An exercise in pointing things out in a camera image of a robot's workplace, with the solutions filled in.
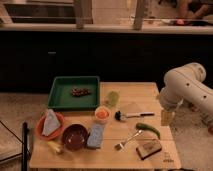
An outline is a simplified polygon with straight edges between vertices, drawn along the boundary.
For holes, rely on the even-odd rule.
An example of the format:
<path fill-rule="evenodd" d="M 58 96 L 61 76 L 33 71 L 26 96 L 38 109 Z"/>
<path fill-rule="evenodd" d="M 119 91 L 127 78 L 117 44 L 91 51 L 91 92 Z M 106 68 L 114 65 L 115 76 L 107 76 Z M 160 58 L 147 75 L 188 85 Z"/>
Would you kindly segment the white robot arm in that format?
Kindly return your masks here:
<path fill-rule="evenodd" d="M 205 68 L 196 62 L 169 70 L 159 103 L 165 112 L 173 112 L 183 100 L 188 101 L 204 113 L 202 121 L 213 131 L 213 89 L 203 83 L 205 78 Z"/>

